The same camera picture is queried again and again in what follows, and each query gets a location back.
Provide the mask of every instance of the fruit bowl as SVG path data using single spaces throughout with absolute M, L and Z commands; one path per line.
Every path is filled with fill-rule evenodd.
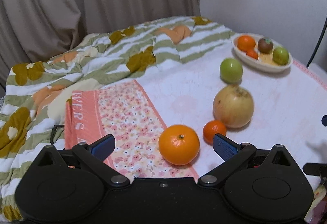
M 291 56 L 291 54 L 289 53 L 289 58 L 288 58 L 288 63 L 286 65 L 272 65 L 272 64 L 267 64 L 267 63 L 264 63 L 261 58 L 259 57 L 258 60 L 254 59 L 254 58 L 251 58 L 249 56 L 246 55 L 245 52 L 239 50 L 237 48 L 237 40 L 240 36 L 243 36 L 243 35 L 248 35 L 248 36 L 251 36 L 255 39 L 255 42 L 256 42 L 256 45 L 255 45 L 255 51 L 259 52 L 258 51 L 258 41 L 263 38 L 264 36 L 261 36 L 261 35 L 257 35 L 257 34 L 250 34 L 250 33 L 243 33 L 243 34 L 236 34 L 234 35 L 231 40 L 233 42 L 233 49 L 235 51 L 235 54 L 236 56 L 242 60 L 244 63 L 246 63 L 247 65 L 255 68 L 255 69 L 258 69 L 262 72 L 267 72 L 267 73 L 280 73 L 280 72 L 283 72 L 285 71 L 286 69 L 290 68 L 290 66 L 292 65 L 293 63 L 293 58 Z M 274 41 L 274 40 L 271 40 L 274 44 L 274 48 L 277 47 L 277 46 L 282 46 L 281 44 L 279 44 L 278 42 Z

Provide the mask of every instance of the onion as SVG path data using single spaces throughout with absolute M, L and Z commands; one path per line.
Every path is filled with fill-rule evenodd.
M 240 128 L 252 118 L 254 103 L 248 90 L 238 85 L 221 89 L 214 99 L 214 116 L 228 128 Z

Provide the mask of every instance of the green apple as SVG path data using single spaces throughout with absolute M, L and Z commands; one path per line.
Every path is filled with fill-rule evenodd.
M 226 58 L 220 64 L 220 77 L 226 83 L 237 83 L 243 75 L 241 63 L 233 58 Z
M 286 65 L 288 63 L 288 51 L 286 48 L 277 47 L 272 53 L 272 60 L 278 65 Z

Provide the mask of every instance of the orange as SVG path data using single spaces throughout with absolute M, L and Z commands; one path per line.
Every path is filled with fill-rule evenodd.
M 200 141 L 190 127 L 176 124 L 166 128 L 159 137 L 162 157 L 174 165 L 186 165 L 199 153 Z
M 212 120 L 203 127 L 203 139 L 210 145 L 214 141 L 215 134 L 226 136 L 226 126 L 219 120 Z
M 237 39 L 237 47 L 239 50 L 241 51 L 248 51 L 250 49 L 254 49 L 255 48 L 255 39 L 251 36 L 247 36 L 247 35 L 244 35 L 244 36 L 240 36 L 238 39 Z
M 254 58 L 255 60 L 259 59 L 258 53 L 254 49 L 250 49 L 246 52 L 246 55 Z

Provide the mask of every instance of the kiwi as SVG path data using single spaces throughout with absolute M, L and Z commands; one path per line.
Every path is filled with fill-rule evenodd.
M 268 54 L 272 51 L 274 44 L 269 38 L 262 38 L 258 41 L 258 50 L 261 53 Z

